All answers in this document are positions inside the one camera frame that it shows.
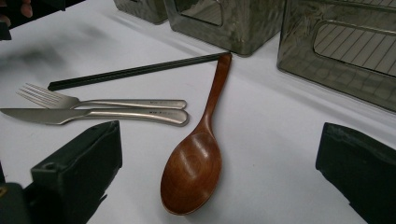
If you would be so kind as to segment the steel table knife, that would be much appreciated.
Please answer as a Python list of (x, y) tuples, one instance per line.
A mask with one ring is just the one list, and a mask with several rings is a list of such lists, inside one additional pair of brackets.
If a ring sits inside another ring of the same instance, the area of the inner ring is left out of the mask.
[(77, 119), (141, 119), (175, 126), (185, 126), (189, 115), (182, 109), (150, 108), (93, 108), (93, 109), (45, 109), (0, 108), (0, 112), (15, 119), (63, 125)]

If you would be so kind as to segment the brown wooden spoon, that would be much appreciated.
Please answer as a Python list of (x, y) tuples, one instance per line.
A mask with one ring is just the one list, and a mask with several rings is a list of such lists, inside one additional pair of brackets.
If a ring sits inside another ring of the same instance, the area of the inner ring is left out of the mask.
[(164, 209), (174, 215), (190, 214), (211, 197), (219, 181), (222, 157), (212, 131), (212, 116), (232, 63), (232, 54), (218, 59), (204, 113), (194, 130), (173, 150), (161, 180)]

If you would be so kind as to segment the white table cover sheet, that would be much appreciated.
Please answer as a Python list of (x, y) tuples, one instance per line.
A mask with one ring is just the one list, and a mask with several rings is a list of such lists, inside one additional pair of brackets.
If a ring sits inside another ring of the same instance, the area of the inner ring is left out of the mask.
[[(332, 122), (396, 148), (396, 114), (277, 69), (272, 39), (249, 57), (234, 56), (213, 129), (222, 154), (210, 200), (187, 216), (163, 208), (163, 168), (190, 132), (141, 120), (120, 125), (123, 165), (89, 224), (365, 224), (316, 169), (322, 127)], [(6, 179), (29, 184), (31, 168), (89, 127), (13, 119), (27, 83), (88, 76), (212, 54), (215, 48), (118, 11), (112, 0), (85, 0), (15, 28), (0, 41), (0, 162)]]

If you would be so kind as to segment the steel fork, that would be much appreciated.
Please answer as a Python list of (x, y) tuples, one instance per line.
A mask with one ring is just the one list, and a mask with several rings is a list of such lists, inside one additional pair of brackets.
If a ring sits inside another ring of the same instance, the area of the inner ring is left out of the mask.
[(96, 99), (80, 101), (77, 97), (64, 95), (55, 91), (49, 91), (30, 83), (26, 83), (21, 89), (19, 89), (18, 95), (37, 105), (50, 109), (73, 109), (91, 105), (168, 109), (184, 109), (187, 106), (187, 102), (185, 100)]

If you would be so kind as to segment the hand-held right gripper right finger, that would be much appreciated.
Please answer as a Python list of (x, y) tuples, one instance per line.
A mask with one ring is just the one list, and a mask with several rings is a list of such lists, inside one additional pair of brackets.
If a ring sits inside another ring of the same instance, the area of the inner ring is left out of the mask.
[(396, 149), (354, 129), (325, 123), (316, 169), (368, 224), (396, 224)]

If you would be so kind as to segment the transparent brown plastic bin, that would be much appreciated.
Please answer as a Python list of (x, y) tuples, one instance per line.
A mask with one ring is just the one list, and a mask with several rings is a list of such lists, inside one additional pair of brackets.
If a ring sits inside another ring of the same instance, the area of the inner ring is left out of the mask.
[(396, 113), (396, 0), (287, 0), (277, 67)]
[(249, 56), (280, 29), (286, 0), (163, 0), (173, 31)]
[(113, 0), (116, 8), (153, 24), (161, 24), (167, 20), (167, 12), (163, 0)]

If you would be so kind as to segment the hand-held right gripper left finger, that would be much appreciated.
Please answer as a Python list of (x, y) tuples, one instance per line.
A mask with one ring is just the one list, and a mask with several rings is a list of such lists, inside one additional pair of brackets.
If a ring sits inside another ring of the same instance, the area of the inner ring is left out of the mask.
[(39, 224), (86, 224), (122, 167), (120, 123), (87, 129), (31, 169)]

